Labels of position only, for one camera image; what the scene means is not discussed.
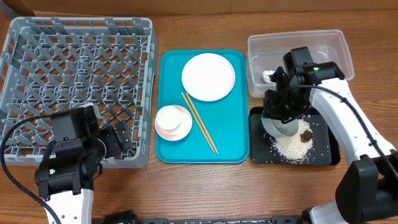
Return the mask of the grey round bowl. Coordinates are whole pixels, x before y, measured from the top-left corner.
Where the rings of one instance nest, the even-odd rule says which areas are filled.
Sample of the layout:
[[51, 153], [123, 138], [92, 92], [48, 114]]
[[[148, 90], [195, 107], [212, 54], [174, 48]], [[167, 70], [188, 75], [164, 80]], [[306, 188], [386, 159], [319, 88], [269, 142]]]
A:
[[299, 130], [299, 121], [297, 119], [283, 124], [282, 121], [271, 119], [265, 111], [262, 113], [261, 123], [265, 129], [265, 132], [275, 138], [291, 137], [297, 134]]

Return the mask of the clear plastic wrap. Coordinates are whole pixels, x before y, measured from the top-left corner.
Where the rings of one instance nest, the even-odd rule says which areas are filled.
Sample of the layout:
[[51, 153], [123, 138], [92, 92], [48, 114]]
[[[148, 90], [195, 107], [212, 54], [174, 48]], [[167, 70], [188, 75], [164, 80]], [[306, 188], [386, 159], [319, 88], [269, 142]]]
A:
[[271, 81], [271, 76], [273, 74], [274, 74], [273, 70], [265, 70], [265, 71], [263, 71], [262, 79], [264, 80], [264, 83], [274, 85], [275, 83]]

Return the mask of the brown food scrap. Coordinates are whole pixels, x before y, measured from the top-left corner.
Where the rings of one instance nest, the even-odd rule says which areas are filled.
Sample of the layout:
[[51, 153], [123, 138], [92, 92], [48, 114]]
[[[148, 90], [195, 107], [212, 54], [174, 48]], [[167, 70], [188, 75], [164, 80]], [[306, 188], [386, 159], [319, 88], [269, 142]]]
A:
[[313, 139], [313, 133], [309, 130], [305, 130], [301, 135], [300, 135], [300, 140], [303, 143], [309, 142]]

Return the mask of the white rice pile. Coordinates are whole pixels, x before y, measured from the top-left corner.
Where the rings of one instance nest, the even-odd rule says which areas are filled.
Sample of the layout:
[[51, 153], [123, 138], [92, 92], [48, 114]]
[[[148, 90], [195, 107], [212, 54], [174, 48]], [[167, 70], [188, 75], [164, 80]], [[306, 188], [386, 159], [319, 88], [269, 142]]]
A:
[[[268, 140], [269, 147], [265, 162], [271, 164], [330, 164], [328, 127], [323, 118], [318, 114], [306, 114], [298, 122], [298, 132], [294, 136], [282, 138], [264, 136]], [[300, 135], [305, 130], [313, 133], [313, 139], [303, 143], [300, 140]]]

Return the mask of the white plastic cup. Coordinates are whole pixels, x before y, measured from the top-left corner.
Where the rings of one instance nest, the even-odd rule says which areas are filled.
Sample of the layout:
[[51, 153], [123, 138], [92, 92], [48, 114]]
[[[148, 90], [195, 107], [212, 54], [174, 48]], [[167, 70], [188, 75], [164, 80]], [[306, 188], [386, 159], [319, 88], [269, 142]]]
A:
[[158, 110], [155, 120], [162, 129], [171, 131], [180, 126], [181, 113], [174, 106], [164, 106]]

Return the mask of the small pink plate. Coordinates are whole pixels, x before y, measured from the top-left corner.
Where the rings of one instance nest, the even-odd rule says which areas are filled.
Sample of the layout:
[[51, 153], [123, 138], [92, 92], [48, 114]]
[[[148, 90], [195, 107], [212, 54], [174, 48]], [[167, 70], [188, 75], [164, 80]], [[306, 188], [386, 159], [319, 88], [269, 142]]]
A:
[[178, 110], [181, 113], [180, 126], [174, 130], [166, 131], [162, 129], [155, 120], [155, 130], [162, 139], [165, 139], [167, 141], [179, 141], [189, 134], [193, 124], [192, 116], [186, 108], [180, 105], [171, 105], [171, 106], [178, 108]]

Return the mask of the wooden chopstick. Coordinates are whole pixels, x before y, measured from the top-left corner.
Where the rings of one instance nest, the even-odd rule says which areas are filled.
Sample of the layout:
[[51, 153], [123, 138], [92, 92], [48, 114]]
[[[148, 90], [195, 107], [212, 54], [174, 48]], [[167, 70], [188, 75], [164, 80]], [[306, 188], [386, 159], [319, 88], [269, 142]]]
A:
[[210, 140], [210, 142], [211, 142], [213, 148], [215, 149], [215, 153], [216, 153], [216, 154], [219, 154], [219, 152], [218, 152], [218, 150], [217, 150], [217, 148], [216, 148], [216, 146], [215, 146], [215, 144], [214, 144], [214, 142], [213, 142], [213, 140], [212, 140], [212, 138], [211, 138], [211, 136], [210, 136], [210, 134], [209, 134], [209, 132], [208, 132], [208, 130], [207, 130], [207, 128], [206, 128], [206, 126], [205, 126], [205, 124], [204, 124], [202, 118], [201, 118], [201, 116], [200, 116], [200, 114], [198, 113], [198, 111], [197, 111], [197, 109], [196, 109], [196, 107], [195, 107], [195, 104], [193, 103], [193, 101], [192, 101], [190, 95], [189, 95], [188, 93], [185, 93], [185, 95], [186, 95], [188, 101], [190, 102], [190, 104], [192, 105], [192, 108], [193, 108], [194, 112], [196, 112], [197, 117], [198, 117], [198, 119], [199, 119], [199, 121], [200, 121], [200, 124], [203, 126], [203, 129], [205, 130], [205, 133], [208, 135], [208, 139]]
[[199, 121], [199, 119], [198, 119], [198, 117], [197, 117], [196, 112], [194, 112], [194, 110], [193, 110], [193, 108], [192, 108], [192, 105], [190, 104], [190, 102], [188, 101], [186, 95], [185, 95], [183, 92], [181, 92], [180, 94], [182, 95], [184, 101], [186, 102], [186, 104], [187, 104], [187, 106], [188, 106], [188, 109], [190, 110], [191, 114], [193, 115], [194, 120], [196, 121], [198, 127], [200, 128], [200, 131], [201, 131], [201, 133], [203, 134], [204, 138], [206, 139], [206, 141], [207, 141], [207, 143], [208, 143], [210, 149], [212, 150], [213, 153], [215, 153], [215, 149], [213, 148], [213, 146], [212, 146], [210, 140], [208, 139], [208, 135], [205, 133], [205, 130], [203, 129], [203, 126], [200, 124], [200, 121]]

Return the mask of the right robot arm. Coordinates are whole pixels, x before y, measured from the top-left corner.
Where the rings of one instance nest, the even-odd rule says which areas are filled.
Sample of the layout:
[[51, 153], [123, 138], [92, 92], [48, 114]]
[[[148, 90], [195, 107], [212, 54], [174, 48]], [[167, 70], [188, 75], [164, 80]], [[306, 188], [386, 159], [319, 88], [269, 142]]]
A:
[[397, 216], [397, 150], [371, 124], [334, 62], [315, 63], [307, 47], [292, 49], [270, 75], [275, 90], [264, 97], [262, 125], [273, 137], [298, 131], [309, 107], [326, 121], [348, 170], [335, 199], [303, 211], [298, 223], [366, 223]]

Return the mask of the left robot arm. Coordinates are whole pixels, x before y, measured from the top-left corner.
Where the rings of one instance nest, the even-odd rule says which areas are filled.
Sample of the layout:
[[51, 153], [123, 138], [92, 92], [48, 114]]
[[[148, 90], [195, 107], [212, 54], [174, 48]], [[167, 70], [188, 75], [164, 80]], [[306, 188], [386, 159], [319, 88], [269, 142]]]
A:
[[91, 103], [50, 116], [54, 139], [35, 172], [49, 223], [91, 223], [94, 179], [103, 172], [102, 160], [132, 147], [124, 121], [101, 128], [99, 116]]

